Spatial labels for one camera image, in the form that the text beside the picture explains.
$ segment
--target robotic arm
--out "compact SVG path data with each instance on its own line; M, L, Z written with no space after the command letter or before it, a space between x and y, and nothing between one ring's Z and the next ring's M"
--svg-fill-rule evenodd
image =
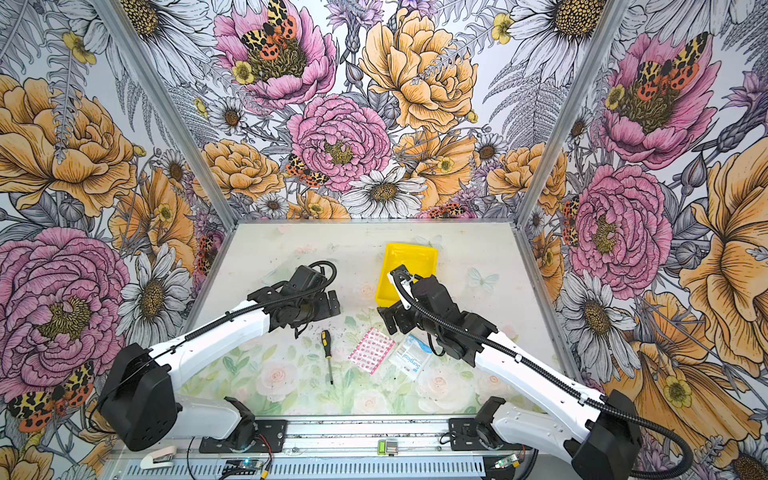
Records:
M333 270L329 278L315 270L323 265ZM335 276L328 262L301 266L290 281L252 293L237 310L193 332L149 349L126 346L114 361L97 409L130 450L192 436L220 439L233 452L247 449L259 433L246 406L230 397L206 400L174 392L212 359L250 339L285 326L298 337L309 322L338 315L335 292L325 292ZM400 266L389 278L401 299L379 308L390 334L423 329L451 357L504 380L550 414L537 415L491 397L475 418L478 436L489 448L523 443L570 462L589 479L673 478L690 467L692 452L685 441L636 417L626 396L615 391L605 396L529 356L488 320L459 311L434 276L412 276ZM633 471L642 445L639 426L677 443L683 451L680 463L665 472Z

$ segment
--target screwdriver handle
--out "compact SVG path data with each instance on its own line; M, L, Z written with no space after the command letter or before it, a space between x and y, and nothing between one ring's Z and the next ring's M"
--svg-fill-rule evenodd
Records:
M331 332L323 330L323 350L326 351L326 358L331 358Z

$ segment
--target orange flower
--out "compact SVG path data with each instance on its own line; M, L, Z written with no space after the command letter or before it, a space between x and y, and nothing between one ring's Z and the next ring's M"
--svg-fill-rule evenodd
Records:
M285 187L280 165L245 142L224 139L209 143L203 147L203 156L226 198L237 192L256 200ZM194 190L200 197L206 197L197 179Z
M542 233L533 239L533 254L538 271L544 278L544 285L552 302L558 298L563 287L563 255L560 246L560 237L552 233L546 237Z
M505 197L510 197L517 192L527 191L538 163L541 161L544 146L544 142L541 142L531 148L521 147L517 151L502 155L499 158L502 168L488 172L488 192L491 195L503 194ZM547 212L547 215L554 215L560 200L565 196L566 163L565 152L561 151L538 199L541 208Z
M298 207L293 204L288 205L288 218L318 218L318 219L338 219L351 218L346 208L333 197L320 195L314 190L308 190L305 195L299 195L296 200Z
M739 455L737 441L747 435L757 438L760 423L750 420L752 411L726 392L733 387L722 368L704 361L713 344L704 335L704 325L695 323L696 317L675 295L645 292L640 301L643 321L637 335L646 338L630 345L641 369L633 379L622 374L621 379L605 383L605 392L619 390L634 402L640 416L680 434L694 451L705 446L710 436L722 435L725 449L715 466L728 465ZM670 319L682 323L680 328L687 334ZM738 379L736 384L742 392L747 389ZM664 441L661 435L649 433ZM679 455L674 444L673 451Z
M680 271L680 285L706 316L720 359L757 377L768 362L768 138L713 165L708 192L707 211L691 205L714 232L710 252Z
M432 20L405 8L397 12L397 26L394 33L382 23L369 30L359 66L376 81L371 90L395 95L401 127L445 133L472 109L478 66L467 55L428 73L437 57L454 46L453 34L436 31Z
M77 92L72 132L56 158L56 125L48 82L28 78L24 86L0 75L0 191L26 194L17 208L36 204L43 192L64 191L97 217L116 195L136 187L134 148L96 98Z
M109 219L112 245L118 250L144 251L154 259L163 243L176 247L176 260L192 272L197 240L187 201L170 186L160 168L154 169L152 180L141 175L141 194L130 192L120 196L115 213Z
M10 445L0 447L0 478L10 480L50 480L52 453L40 452L37 447L30 447L20 458L18 450Z
M411 178L424 177L427 189L420 192L422 209L442 205L456 195L472 179L472 167L480 166L475 152L475 138L446 135L442 140L434 132L417 131L400 137L392 150L401 164L415 164Z

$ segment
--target screwdriver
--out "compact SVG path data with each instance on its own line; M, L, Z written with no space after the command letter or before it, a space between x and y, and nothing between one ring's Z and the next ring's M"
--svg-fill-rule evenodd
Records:
M331 379L331 385L333 385L333 372L331 372L331 332L323 330L323 350L326 351L326 358L328 359L328 377Z

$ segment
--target yellow plastic bin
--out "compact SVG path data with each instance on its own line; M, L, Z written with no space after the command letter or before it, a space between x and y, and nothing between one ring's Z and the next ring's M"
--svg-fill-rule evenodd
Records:
M379 276L379 287L376 288L376 303L379 306L392 306L400 300L397 290L387 278L387 273L401 265L405 265L410 273L424 277L434 275L437 271L437 249L407 243L388 243Z

